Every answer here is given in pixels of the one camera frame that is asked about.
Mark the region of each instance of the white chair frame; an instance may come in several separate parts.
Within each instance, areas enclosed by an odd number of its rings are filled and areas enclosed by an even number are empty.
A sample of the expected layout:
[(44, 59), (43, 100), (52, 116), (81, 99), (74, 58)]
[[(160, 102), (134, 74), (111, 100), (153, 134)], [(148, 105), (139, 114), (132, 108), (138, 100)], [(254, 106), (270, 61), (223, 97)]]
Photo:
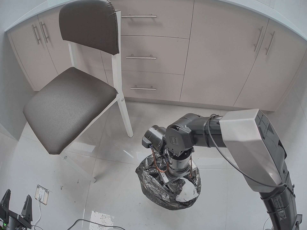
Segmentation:
[[(118, 27), (118, 47), (119, 47), (119, 54), (112, 55), (112, 70), (113, 70), (113, 83), (114, 88), (117, 91), (117, 95), (115, 99), (93, 120), (90, 122), (90, 124), (79, 134), (79, 136), (76, 138), (78, 139), (84, 131), (86, 131), (106, 110), (108, 110), (115, 102), (118, 103), (120, 113), (122, 115), (122, 119), (124, 121), (124, 125), (127, 131), (127, 134), (129, 137), (133, 136), (132, 127), (125, 103), (124, 94), (122, 92), (122, 64), (121, 64), (121, 11), (116, 11), (116, 17), (117, 17), (117, 27)], [(76, 43), (68, 42), (69, 47), (69, 53), (70, 53), (70, 59), (73, 67), (77, 67), (77, 58), (76, 58), (76, 50), (75, 50)], [(67, 149), (75, 142), (73, 140), (64, 150), (61, 152), (60, 157), (64, 159), (68, 164), (70, 164), (75, 170), (77, 170), (80, 174), (85, 176), (87, 179), (91, 180), (92, 182), (95, 182), (96, 179), (92, 177), (92, 175), (88, 174), (78, 163), (78, 161), (70, 158), (66, 151)]]

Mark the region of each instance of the drawer handle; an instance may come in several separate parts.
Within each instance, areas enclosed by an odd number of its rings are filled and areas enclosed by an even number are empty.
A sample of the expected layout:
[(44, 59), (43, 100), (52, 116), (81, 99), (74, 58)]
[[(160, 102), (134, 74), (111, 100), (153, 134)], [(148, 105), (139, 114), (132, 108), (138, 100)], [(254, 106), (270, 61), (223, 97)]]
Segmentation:
[(44, 40), (45, 40), (45, 43), (48, 43), (48, 38), (49, 38), (49, 36), (46, 36), (46, 33), (45, 33), (45, 30), (44, 30), (44, 25), (45, 25), (45, 23), (43, 24), (41, 21), (39, 22), (39, 25), (40, 25), (40, 29), (41, 29), (41, 32), (43, 33), (43, 38), (44, 38)]
[(153, 88), (152, 86), (150, 88), (138, 88), (136, 85), (134, 87), (130, 88), (131, 90), (156, 90), (156, 88)]
[(145, 56), (126, 56), (126, 59), (156, 59), (156, 57), (153, 57), (153, 55), (150, 55), (150, 57), (145, 57)]
[(259, 28), (260, 30), (260, 35), (259, 35), (259, 38), (258, 38), (258, 41), (257, 41), (257, 44), (254, 44), (255, 45), (255, 52), (257, 51), (257, 48), (259, 46), (259, 43), (260, 43), (260, 40), (261, 40), (261, 37), (262, 37), (262, 33), (263, 33), (263, 29), (264, 29), (264, 26), (262, 26), (261, 28)]
[(36, 26), (32, 25), (32, 30), (33, 30), (33, 33), (34, 33), (34, 36), (35, 36), (35, 40), (37, 42), (37, 45), (39, 45), (40, 38), (37, 37), (37, 34), (35, 32), (35, 28), (36, 28)]
[(125, 19), (125, 18), (156, 18), (156, 17), (157, 16), (153, 15), (152, 13), (150, 15), (131, 15), (131, 14), (128, 14), (128, 15), (122, 16), (123, 19)]
[(268, 47), (268, 48), (266, 48), (266, 50), (267, 50), (266, 55), (268, 55), (268, 54), (269, 54), (269, 52), (270, 52), (270, 49), (271, 49), (271, 46), (272, 46), (272, 43), (273, 43), (273, 40), (274, 40), (275, 34), (276, 34), (276, 32), (271, 33), (271, 35), (272, 35), (272, 39), (271, 39), (271, 42), (270, 42), (269, 47)]

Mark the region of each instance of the outlet cover plate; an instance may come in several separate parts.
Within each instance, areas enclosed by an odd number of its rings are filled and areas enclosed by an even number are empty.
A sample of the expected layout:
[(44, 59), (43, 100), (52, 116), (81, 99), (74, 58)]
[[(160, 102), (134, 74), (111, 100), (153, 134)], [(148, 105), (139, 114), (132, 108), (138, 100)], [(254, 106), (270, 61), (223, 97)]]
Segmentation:
[(47, 205), (49, 190), (40, 185), (37, 185), (36, 192), (35, 192), (36, 200), (39, 200), (39, 195), (42, 195), (40, 202), (43, 203), (44, 205)]

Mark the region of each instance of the chair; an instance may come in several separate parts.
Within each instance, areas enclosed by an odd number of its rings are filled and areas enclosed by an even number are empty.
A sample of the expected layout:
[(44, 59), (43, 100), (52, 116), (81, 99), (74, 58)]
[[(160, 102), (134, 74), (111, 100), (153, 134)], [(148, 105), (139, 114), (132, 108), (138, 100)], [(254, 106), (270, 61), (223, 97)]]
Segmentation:
[[(25, 106), (23, 113), (49, 154), (60, 155), (86, 178), (83, 170), (65, 151), (115, 102), (132, 137), (121, 72), (121, 11), (109, 0), (75, 0), (63, 6), (59, 27), (68, 41), (73, 67), (59, 74)], [(77, 69), (75, 45), (82, 44), (112, 55), (114, 87)]]

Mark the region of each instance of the black plastic bag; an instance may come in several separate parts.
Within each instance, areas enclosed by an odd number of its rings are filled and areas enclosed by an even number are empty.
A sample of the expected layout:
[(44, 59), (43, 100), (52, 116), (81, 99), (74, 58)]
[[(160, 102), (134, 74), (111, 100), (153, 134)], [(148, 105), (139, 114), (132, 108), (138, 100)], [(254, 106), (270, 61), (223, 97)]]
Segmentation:
[[(157, 166), (159, 168), (165, 168), (166, 164), (164, 159), (162, 159), (161, 156), (158, 156), (157, 153), (155, 154)], [(143, 194), (155, 204), (169, 210), (186, 209), (191, 207), (201, 193), (201, 177), (198, 168), (192, 172), (192, 178), (190, 178), (189, 175), (186, 175), (184, 179), (180, 178), (168, 185), (164, 185), (153, 160), (151, 154), (146, 157), (135, 170), (140, 179)], [(194, 185), (192, 186), (192, 189), (189, 190), (189, 193), (194, 194), (194, 198), (185, 202), (177, 201), (176, 198), (178, 200), (179, 197), (182, 198), (180, 194), (183, 190), (183, 186), (186, 183), (189, 183), (188, 181)]]

